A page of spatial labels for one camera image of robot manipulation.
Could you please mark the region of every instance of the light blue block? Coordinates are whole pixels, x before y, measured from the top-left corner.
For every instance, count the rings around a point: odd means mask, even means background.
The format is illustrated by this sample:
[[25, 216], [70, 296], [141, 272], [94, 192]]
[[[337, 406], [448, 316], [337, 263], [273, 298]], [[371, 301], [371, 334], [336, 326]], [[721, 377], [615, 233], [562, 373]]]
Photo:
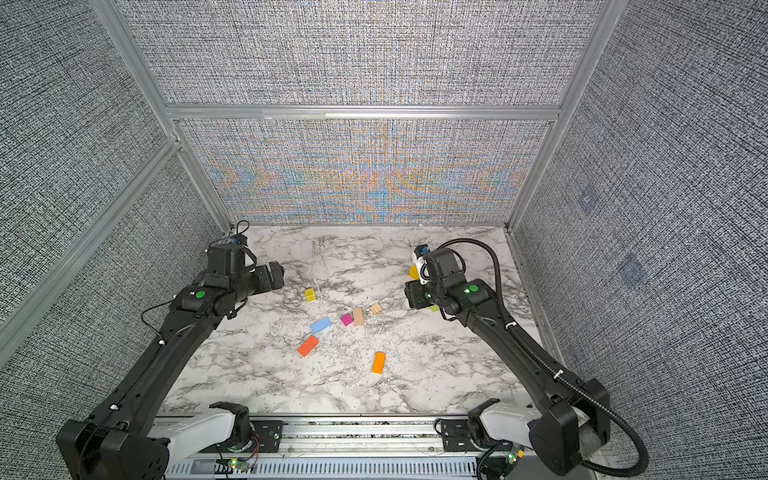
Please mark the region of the light blue block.
[[312, 329], [312, 333], [318, 333], [322, 332], [329, 326], [331, 326], [331, 319], [326, 317], [318, 322], [313, 323], [310, 328]]

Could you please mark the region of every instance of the red wire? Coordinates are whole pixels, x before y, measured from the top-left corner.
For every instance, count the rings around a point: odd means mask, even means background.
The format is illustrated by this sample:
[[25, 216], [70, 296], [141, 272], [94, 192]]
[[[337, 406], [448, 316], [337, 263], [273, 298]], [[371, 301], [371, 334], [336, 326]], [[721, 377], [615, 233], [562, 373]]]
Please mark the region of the red wire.
[[255, 437], [251, 438], [251, 440], [256, 440], [256, 450], [253, 450], [253, 453], [250, 454], [250, 457], [248, 457], [248, 460], [251, 460], [253, 458], [253, 456], [255, 455], [256, 456], [256, 462], [258, 462], [259, 461], [259, 444], [260, 444], [259, 436], [256, 435]]

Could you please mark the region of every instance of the black cable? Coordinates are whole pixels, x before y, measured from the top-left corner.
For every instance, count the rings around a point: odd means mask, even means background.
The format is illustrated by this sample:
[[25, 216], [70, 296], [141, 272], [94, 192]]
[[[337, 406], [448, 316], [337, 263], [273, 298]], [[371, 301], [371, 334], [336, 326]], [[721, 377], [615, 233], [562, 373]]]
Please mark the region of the black cable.
[[485, 465], [485, 463], [488, 461], [488, 458], [493, 455], [493, 452], [498, 450], [498, 447], [502, 446], [503, 441], [499, 440], [496, 442], [496, 445], [493, 445], [490, 449], [486, 450], [484, 454], [482, 454], [482, 457], [480, 457], [480, 461], [478, 462], [478, 468], [475, 470], [475, 476], [478, 480], [482, 480], [482, 477], [480, 476], [480, 471], [482, 470], [482, 466]]
[[[245, 228], [242, 232], [238, 231], [240, 229], [240, 224], [245, 223]], [[234, 238], [236, 235], [240, 235], [242, 233], [246, 233], [246, 231], [250, 228], [250, 222], [248, 220], [241, 220], [237, 222], [237, 225], [235, 225], [235, 233], [232, 233], [231, 235], [227, 235], [226, 237], [217, 238], [216, 240], [212, 241], [208, 244], [208, 248], [210, 248], [211, 245], [213, 245], [216, 242], [220, 242], [221, 240], [226, 240], [227, 238]]]
[[[493, 273], [494, 273], [494, 278], [496, 282], [496, 305], [498, 307], [498, 314], [505, 322], [507, 321], [509, 321], [510, 323], [514, 322], [515, 319], [512, 318], [512, 315], [509, 314], [509, 312], [507, 311], [507, 307], [504, 305], [504, 297], [502, 295], [502, 269], [499, 266], [496, 252], [494, 252], [493, 249], [489, 247], [487, 244], [472, 238], [457, 238], [454, 240], [449, 240], [445, 242], [443, 245], [441, 245], [440, 247], [438, 247], [438, 249], [447, 247], [448, 245], [452, 245], [454, 243], [472, 243], [474, 245], [477, 245], [478, 247], [481, 247], [486, 252], [488, 252], [488, 254], [491, 255], [491, 260], [493, 260]], [[515, 329], [509, 329], [509, 324], [507, 326], [507, 331], [515, 340], [515, 342], [517, 342], [517, 344], [523, 350], [525, 350], [525, 352], [536, 363], [538, 363], [542, 368], [547, 370], [547, 372], [549, 372], [550, 375], [552, 375], [558, 382], [562, 383], [568, 389], [570, 389], [571, 391], [579, 395], [585, 402], [592, 404], [596, 409], [600, 409], [603, 413], [605, 413], [605, 415], [608, 416], [608, 418], [613, 420], [614, 423], [619, 426], [619, 428], [624, 430], [624, 433], [626, 433], [627, 436], [630, 438], [630, 440], [632, 440], [635, 448], [637, 449], [637, 461], [631, 467], [611, 468], [605, 465], [599, 465], [597, 463], [590, 462], [589, 460], [586, 460], [586, 459], [583, 460], [581, 464], [584, 467], [589, 468], [590, 470], [594, 470], [604, 475], [612, 475], [614, 477], [634, 477], [635, 475], [639, 475], [643, 473], [645, 469], [648, 467], [648, 450], [645, 447], [645, 443], [643, 442], [643, 439], [640, 438], [637, 432], [635, 432], [634, 429], [612, 409], [609, 409], [608, 407], [604, 406], [602, 403], [597, 401], [591, 395], [584, 392], [580, 387], [571, 384], [569, 381], [564, 379], [562, 375], [558, 375], [558, 371], [554, 369], [551, 365], [547, 364], [528, 345], [525, 339], [519, 336], [518, 332]]]
[[[223, 462], [224, 461], [224, 457], [221, 456], [221, 450], [219, 449], [219, 444], [218, 443], [216, 444], [216, 451], [219, 452], [219, 458], [221, 458], [221, 461]], [[230, 476], [229, 476], [229, 474], [227, 474], [227, 468], [229, 468], [229, 467], [226, 466], [226, 465], [223, 465], [223, 467], [224, 467], [224, 476], [229, 478]], [[214, 478], [216, 478], [216, 465], [215, 464], [214, 464]]]
[[139, 317], [141, 318], [141, 322], [142, 322], [144, 325], [146, 325], [146, 326], [150, 327], [150, 328], [152, 329], [152, 331], [153, 331], [153, 332], [155, 332], [155, 333], [157, 334], [157, 336], [159, 336], [159, 337], [160, 337], [160, 339], [161, 339], [161, 340], [163, 340], [163, 341], [165, 341], [165, 339], [164, 339], [164, 338], [163, 338], [163, 336], [160, 334], [160, 331], [159, 331], [158, 329], [154, 328], [154, 327], [153, 327], [152, 325], [150, 325], [149, 323], [147, 323], [147, 321], [146, 321], [146, 320], [144, 320], [144, 314], [145, 314], [145, 313], [147, 313], [147, 312], [149, 312], [150, 310], [154, 310], [154, 309], [158, 308], [159, 306], [167, 305], [168, 303], [171, 303], [171, 302], [173, 302], [173, 301], [174, 301], [174, 299], [170, 299], [170, 300], [168, 300], [167, 302], [158, 303], [158, 304], [157, 304], [157, 305], [155, 305], [155, 306], [151, 306], [151, 307], [149, 307], [148, 309], [146, 309], [144, 312], [141, 312], [141, 315], [139, 316]]
[[467, 263], [464, 261], [464, 257], [458, 254], [456, 250], [453, 250], [452, 248], [447, 248], [446, 250], [453, 252], [454, 255], [458, 257], [459, 260], [462, 262], [462, 272], [467, 273]]

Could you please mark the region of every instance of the moiré pattern wall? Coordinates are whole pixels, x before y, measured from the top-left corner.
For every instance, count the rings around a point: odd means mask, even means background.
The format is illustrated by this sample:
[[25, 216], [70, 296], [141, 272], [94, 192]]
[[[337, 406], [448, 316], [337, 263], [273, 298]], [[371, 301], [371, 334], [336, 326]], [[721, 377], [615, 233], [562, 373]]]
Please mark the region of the moiré pattern wall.
[[[602, 3], [118, 0], [168, 103], [377, 106], [558, 106]], [[505, 221], [543, 125], [182, 121], [264, 223]]]
[[[154, 335], [141, 310], [191, 281], [220, 235], [172, 157], [0, 370], [3, 478], [70, 478], [58, 429], [84, 419], [122, 380]], [[159, 326], [165, 312], [148, 321]]]
[[181, 122], [229, 211], [256, 223], [506, 221], [547, 125]]
[[87, 0], [0, 18], [2, 324], [165, 135]]
[[630, 2], [516, 232], [648, 478], [768, 472], [766, 45], [759, 3]]

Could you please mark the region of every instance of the marble tabletop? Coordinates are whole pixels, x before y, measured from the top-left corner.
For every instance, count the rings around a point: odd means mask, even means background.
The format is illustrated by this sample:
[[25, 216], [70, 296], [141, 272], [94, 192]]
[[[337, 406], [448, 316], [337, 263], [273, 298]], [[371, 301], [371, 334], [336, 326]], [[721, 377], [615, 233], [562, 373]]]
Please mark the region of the marble tabletop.
[[[251, 227], [259, 263], [286, 269], [285, 287], [249, 299], [203, 342], [169, 392], [162, 412], [196, 412], [219, 401], [251, 412], [457, 413], [484, 400], [530, 398], [489, 346], [429, 309], [410, 310], [403, 293], [416, 245], [437, 247], [471, 237], [494, 248], [502, 264], [509, 311], [537, 341], [525, 292], [500, 227]], [[493, 284], [488, 254], [452, 246], [467, 262], [467, 278]], [[317, 300], [306, 301], [313, 288]], [[378, 316], [368, 308], [379, 303]], [[340, 317], [360, 306], [364, 326]], [[306, 357], [296, 349], [323, 317], [330, 328]], [[383, 374], [371, 372], [376, 352]]]

